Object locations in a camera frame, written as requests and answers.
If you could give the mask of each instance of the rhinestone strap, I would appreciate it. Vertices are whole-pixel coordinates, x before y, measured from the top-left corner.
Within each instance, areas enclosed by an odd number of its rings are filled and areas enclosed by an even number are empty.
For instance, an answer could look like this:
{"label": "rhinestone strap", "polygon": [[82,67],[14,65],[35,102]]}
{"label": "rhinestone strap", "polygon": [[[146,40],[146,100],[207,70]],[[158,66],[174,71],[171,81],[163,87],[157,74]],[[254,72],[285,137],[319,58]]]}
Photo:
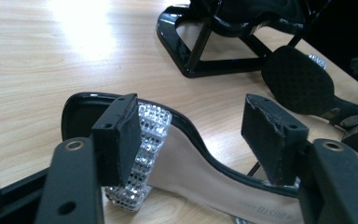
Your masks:
{"label": "rhinestone strap", "polygon": [[142,130],[142,143],[131,168],[125,187],[106,187],[105,195],[113,204],[122,209],[138,211],[152,189],[147,179],[161,149],[171,123],[170,111],[156,105],[139,103],[139,121]]}
{"label": "rhinestone strap", "polygon": [[309,58],[311,58],[314,62],[316,62],[319,66],[322,67],[322,69],[326,69],[327,63],[319,56],[315,54],[307,54]]}

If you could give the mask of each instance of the black metal frame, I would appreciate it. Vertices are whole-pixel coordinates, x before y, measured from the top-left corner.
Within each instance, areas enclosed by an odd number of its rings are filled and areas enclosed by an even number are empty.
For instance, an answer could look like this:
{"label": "black metal frame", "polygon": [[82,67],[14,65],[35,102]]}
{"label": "black metal frame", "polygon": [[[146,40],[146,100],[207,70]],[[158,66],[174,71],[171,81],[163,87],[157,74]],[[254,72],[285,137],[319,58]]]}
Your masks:
{"label": "black metal frame", "polygon": [[212,29],[203,24],[196,44],[190,50],[176,32],[184,22],[201,22],[193,8],[188,5],[172,6],[163,11],[157,22],[157,34],[162,45],[185,77],[208,77],[223,74],[259,71],[271,50],[254,35],[242,35],[245,43],[258,58],[202,61],[201,54]]}

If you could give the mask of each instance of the metal ring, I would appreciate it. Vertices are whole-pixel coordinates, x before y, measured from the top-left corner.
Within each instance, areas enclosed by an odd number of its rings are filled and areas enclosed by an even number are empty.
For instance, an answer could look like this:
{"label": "metal ring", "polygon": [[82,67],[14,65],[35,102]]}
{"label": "metal ring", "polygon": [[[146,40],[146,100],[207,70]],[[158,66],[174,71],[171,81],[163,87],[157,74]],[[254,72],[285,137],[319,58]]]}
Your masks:
{"label": "metal ring", "polygon": [[65,149],[68,151],[75,151],[81,149],[84,146],[83,141],[72,141],[65,145]]}
{"label": "metal ring", "polygon": [[322,143],[322,145],[332,151],[343,151],[344,147],[335,143],[335,142],[330,142],[330,141],[325,141]]}

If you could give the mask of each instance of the high heel shoe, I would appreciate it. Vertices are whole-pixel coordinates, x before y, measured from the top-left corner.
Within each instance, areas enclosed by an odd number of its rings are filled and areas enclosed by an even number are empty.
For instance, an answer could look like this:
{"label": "high heel shoe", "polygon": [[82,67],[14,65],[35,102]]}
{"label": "high heel shoe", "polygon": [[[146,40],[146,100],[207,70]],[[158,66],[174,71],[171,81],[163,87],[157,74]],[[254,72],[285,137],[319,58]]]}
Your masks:
{"label": "high heel shoe", "polygon": [[[98,92],[72,96],[62,113],[63,140],[90,136],[94,122],[118,96]],[[303,222],[296,189],[273,187],[226,167],[209,153],[197,129],[184,115],[146,100],[139,103],[154,105],[172,116],[153,172],[141,187],[165,189],[255,223]],[[106,193],[112,199],[112,189],[107,188]]]}
{"label": "high heel shoe", "polygon": [[[283,46],[268,56],[261,75],[276,100],[303,115],[327,119],[350,135],[358,133],[358,105],[335,95],[324,69],[297,49]],[[358,137],[343,142],[358,152]]]}

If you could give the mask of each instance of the wood grain surface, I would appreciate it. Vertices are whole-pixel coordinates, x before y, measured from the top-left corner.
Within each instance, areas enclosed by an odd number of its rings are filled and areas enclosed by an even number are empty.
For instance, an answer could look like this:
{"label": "wood grain surface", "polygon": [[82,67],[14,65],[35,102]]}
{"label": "wood grain surface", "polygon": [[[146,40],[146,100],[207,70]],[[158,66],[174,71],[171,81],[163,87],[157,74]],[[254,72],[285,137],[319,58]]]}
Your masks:
{"label": "wood grain surface", "polygon": [[[0,188],[49,166],[61,142],[65,101],[81,91],[118,94],[170,106],[190,118],[211,153],[247,173],[255,156],[240,134],[246,93],[272,98],[260,72],[188,79],[156,35],[158,15],[187,1],[0,0]],[[178,32],[192,47],[200,24]],[[256,32],[271,49],[290,35]],[[306,42],[297,47],[320,54]],[[212,35],[202,59],[248,57],[239,40]],[[336,95],[358,104],[358,83],[328,62]],[[310,140],[340,140],[343,132],[315,117],[294,114]],[[233,223],[234,218],[181,196],[153,189],[138,213],[103,202],[106,223]]]}

